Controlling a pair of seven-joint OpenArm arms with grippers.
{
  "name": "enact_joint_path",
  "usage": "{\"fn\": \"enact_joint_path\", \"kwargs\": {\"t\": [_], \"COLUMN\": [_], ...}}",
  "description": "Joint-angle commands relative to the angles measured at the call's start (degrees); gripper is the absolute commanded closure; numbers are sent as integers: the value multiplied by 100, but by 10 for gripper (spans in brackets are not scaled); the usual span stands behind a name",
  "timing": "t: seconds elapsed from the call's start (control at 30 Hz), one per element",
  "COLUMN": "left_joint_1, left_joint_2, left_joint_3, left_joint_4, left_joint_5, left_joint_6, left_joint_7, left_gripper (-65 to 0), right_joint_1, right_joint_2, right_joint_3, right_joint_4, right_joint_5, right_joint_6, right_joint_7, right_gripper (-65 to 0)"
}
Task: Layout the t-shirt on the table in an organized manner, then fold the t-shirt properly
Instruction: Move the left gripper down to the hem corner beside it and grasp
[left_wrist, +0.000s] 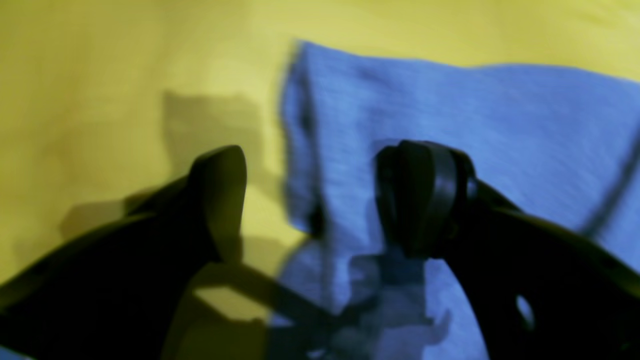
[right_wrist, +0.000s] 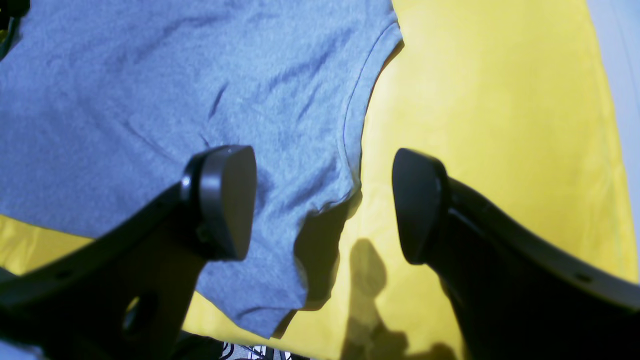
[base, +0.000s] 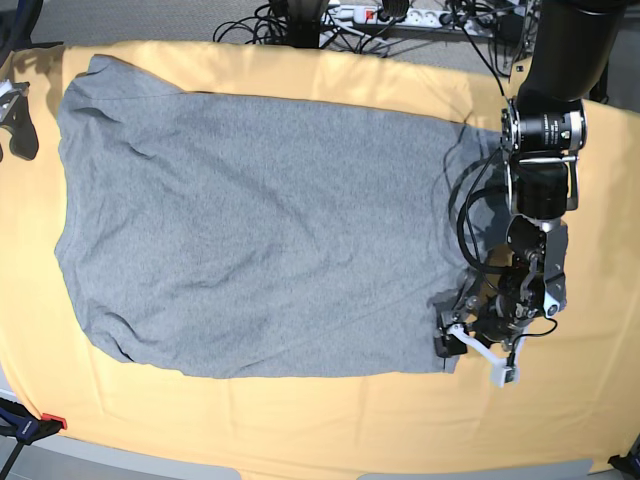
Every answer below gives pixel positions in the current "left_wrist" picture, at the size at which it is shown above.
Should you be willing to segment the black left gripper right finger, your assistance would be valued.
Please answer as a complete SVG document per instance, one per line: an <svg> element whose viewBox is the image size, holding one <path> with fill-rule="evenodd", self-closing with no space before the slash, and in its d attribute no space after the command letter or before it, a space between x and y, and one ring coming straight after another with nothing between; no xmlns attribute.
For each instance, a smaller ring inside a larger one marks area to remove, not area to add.
<svg viewBox="0 0 640 360"><path fill-rule="evenodd" d="M443 260L492 360L637 360L639 275L526 214L461 150L403 140L375 158L382 227L409 259Z"/></svg>

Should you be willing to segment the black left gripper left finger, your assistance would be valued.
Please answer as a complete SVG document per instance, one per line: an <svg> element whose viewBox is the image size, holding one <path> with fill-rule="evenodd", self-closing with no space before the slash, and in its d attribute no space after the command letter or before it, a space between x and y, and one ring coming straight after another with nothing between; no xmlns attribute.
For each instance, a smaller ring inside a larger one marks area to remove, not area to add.
<svg viewBox="0 0 640 360"><path fill-rule="evenodd" d="M160 359L190 280L242 259L246 186L240 146L204 153L136 210L21 271L1 286L1 346L32 360Z"/></svg>

